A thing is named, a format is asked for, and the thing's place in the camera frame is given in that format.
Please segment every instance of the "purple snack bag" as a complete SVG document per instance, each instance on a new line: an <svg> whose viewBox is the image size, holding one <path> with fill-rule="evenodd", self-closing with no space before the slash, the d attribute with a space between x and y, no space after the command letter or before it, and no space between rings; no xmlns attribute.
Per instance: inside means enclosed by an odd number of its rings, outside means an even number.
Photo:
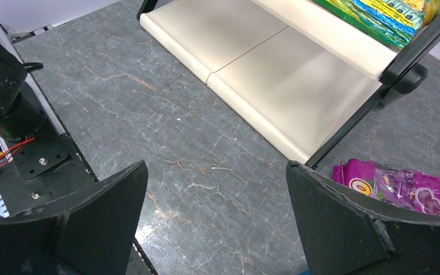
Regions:
<svg viewBox="0 0 440 275"><path fill-rule="evenodd" d="M416 210L412 199L414 186L412 172L377 168L375 169L375 182L385 202Z"/></svg>
<svg viewBox="0 0 440 275"><path fill-rule="evenodd" d="M440 178L414 172L414 200L418 212L440 216Z"/></svg>
<svg viewBox="0 0 440 275"><path fill-rule="evenodd" d="M377 193L374 162L350 159L345 165L333 167L332 179L364 195L383 199L382 194Z"/></svg>

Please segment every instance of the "screw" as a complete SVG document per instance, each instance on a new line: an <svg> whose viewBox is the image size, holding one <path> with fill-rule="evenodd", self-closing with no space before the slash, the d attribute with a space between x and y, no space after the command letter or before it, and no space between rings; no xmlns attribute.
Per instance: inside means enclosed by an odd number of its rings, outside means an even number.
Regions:
<svg viewBox="0 0 440 275"><path fill-rule="evenodd" d="M33 193L31 193L31 197L32 197L33 199L39 199L39 198L41 197L41 195L40 195L39 193L35 193L35 192L33 192Z"/></svg>

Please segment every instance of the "plastic packaging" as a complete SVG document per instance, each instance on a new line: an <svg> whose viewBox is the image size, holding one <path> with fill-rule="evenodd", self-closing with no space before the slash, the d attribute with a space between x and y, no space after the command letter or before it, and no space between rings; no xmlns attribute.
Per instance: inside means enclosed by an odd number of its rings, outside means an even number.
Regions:
<svg viewBox="0 0 440 275"><path fill-rule="evenodd" d="M313 0L377 41L402 49L440 13L440 0Z"/></svg>
<svg viewBox="0 0 440 275"><path fill-rule="evenodd" d="M380 201L440 216L440 178L350 159L333 167L334 181Z"/></svg>
<svg viewBox="0 0 440 275"><path fill-rule="evenodd" d="M414 198L418 212L440 216L440 178L415 172Z"/></svg>

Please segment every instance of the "gray marble floor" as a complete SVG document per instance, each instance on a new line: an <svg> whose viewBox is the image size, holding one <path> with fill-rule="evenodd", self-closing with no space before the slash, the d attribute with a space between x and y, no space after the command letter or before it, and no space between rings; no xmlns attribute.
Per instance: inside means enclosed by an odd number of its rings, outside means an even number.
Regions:
<svg viewBox="0 0 440 275"><path fill-rule="evenodd" d="M287 160L139 26L125 0L16 44L100 179L146 160L137 238L160 274L307 268ZM413 94L369 114L320 164L373 159L440 175L440 62Z"/></svg>

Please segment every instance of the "white shelf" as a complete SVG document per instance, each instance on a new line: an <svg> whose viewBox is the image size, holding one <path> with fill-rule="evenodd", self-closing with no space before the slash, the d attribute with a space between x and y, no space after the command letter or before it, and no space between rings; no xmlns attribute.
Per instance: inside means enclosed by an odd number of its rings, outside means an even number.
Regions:
<svg viewBox="0 0 440 275"><path fill-rule="evenodd" d="M212 74L207 84L301 163L380 87L291 27Z"/></svg>
<svg viewBox="0 0 440 275"><path fill-rule="evenodd" d="M310 0L252 1L372 79L397 55Z"/></svg>
<svg viewBox="0 0 440 275"><path fill-rule="evenodd" d="M251 0L176 0L140 21L287 158L301 163L380 87Z"/></svg>
<svg viewBox="0 0 440 275"><path fill-rule="evenodd" d="M249 0L175 0L140 23L204 83L287 27Z"/></svg>

